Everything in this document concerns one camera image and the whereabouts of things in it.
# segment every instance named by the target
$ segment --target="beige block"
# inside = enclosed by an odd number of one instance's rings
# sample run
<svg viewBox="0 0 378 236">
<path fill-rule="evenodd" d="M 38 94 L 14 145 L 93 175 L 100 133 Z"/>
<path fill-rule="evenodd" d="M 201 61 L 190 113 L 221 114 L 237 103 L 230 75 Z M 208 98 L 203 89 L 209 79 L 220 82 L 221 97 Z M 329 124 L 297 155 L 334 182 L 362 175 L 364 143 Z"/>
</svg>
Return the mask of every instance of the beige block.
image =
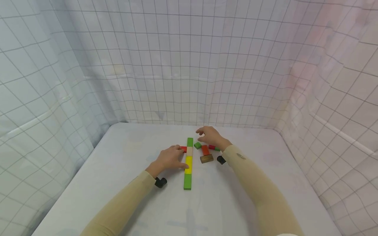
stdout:
<svg viewBox="0 0 378 236">
<path fill-rule="evenodd" d="M 186 156 L 193 156 L 193 147 L 186 148 Z"/>
</svg>

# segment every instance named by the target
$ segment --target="red block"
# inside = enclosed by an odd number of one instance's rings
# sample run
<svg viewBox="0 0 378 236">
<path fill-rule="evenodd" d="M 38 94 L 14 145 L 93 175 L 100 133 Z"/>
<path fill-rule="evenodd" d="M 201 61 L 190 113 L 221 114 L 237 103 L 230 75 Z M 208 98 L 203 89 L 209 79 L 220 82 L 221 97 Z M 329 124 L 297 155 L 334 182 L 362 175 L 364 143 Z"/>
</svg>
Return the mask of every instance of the red block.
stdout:
<svg viewBox="0 0 378 236">
<path fill-rule="evenodd" d="M 210 155 L 209 149 L 206 145 L 202 145 L 201 148 L 202 148 L 202 153 L 203 153 L 204 156 Z"/>
</svg>

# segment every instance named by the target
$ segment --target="beige sleeve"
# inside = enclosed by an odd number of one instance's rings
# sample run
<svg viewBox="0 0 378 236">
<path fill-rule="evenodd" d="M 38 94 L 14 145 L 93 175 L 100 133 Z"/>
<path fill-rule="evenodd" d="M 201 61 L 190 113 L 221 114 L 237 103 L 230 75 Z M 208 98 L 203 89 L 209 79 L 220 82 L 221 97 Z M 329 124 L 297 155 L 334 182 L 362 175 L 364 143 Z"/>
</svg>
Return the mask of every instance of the beige sleeve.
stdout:
<svg viewBox="0 0 378 236">
<path fill-rule="evenodd" d="M 142 171 L 97 213 L 80 236 L 118 236 L 154 184 L 155 179 Z"/>
<path fill-rule="evenodd" d="M 222 156 L 255 204 L 262 236 L 304 235 L 285 197 L 256 163 L 235 145 L 227 147 Z"/>
</svg>

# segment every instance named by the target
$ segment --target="white curtain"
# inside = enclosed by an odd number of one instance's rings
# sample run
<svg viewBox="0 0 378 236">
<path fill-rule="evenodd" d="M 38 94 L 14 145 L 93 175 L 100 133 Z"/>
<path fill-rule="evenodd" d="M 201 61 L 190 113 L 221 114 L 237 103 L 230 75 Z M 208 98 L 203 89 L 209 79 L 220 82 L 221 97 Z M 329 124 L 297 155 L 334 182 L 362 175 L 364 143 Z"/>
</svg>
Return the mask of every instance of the white curtain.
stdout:
<svg viewBox="0 0 378 236">
<path fill-rule="evenodd" d="M 0 235 L 31 234 L 117 122 L 275 129 L 340 232 L 377 235 L 377 10 L 1 0 Z"/>
</svg>

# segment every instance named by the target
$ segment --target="block tower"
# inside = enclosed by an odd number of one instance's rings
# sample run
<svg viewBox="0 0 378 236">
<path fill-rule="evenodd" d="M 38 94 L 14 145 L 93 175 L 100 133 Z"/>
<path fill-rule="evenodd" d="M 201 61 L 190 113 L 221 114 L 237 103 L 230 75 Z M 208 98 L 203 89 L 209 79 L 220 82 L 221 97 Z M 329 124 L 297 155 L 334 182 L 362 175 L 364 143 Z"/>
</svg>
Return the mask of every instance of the block tower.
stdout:
<svg viewBox="0 0 378 236">
<path fill-rule="evenodd" d="M 184 190 L 192 189 L 192 163 L 193 163 L 193 138 L 188 138 L 186 145 L 186 159 L 185 163 L 189 166 L 185 169 L 184 176 Z"/>
</svg>

